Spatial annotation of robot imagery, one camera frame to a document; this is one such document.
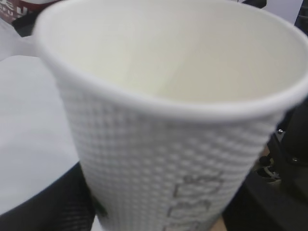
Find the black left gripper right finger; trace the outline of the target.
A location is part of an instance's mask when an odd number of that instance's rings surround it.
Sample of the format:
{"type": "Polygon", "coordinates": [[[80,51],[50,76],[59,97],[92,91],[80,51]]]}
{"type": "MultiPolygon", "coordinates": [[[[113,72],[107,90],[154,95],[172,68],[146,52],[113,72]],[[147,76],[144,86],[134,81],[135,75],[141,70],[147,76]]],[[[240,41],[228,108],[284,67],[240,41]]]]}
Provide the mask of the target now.
{"type": "Polygon", "coordinates": [[[223,213],[229,231],[308,229],[308,102],[287,114],[268,142],[280,179],[251,172],[223,213]]]}

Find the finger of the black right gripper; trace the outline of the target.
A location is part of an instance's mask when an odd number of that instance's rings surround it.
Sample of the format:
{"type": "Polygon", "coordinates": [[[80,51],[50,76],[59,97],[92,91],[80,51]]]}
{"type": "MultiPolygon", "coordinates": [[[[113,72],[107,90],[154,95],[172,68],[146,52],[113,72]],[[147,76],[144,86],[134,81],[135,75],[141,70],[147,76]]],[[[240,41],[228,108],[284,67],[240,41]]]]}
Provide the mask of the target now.
{"type": "Polygon", "coordinates": [[[12,26],[21,37],[28,37],[32,35],[36,16],[23,16],[12,22],[12,26]]]}

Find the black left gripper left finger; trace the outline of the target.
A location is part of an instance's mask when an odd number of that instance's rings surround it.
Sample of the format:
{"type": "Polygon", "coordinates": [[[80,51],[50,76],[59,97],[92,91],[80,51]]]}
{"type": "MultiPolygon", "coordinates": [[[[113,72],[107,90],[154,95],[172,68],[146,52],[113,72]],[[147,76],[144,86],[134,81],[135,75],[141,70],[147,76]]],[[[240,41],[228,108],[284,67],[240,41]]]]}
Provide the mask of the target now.
{"type": "Polygon", "coordinates": [[[80,164],[49,187],[1,214],[2,231],[90,231],[95,218],[80,164]]]}

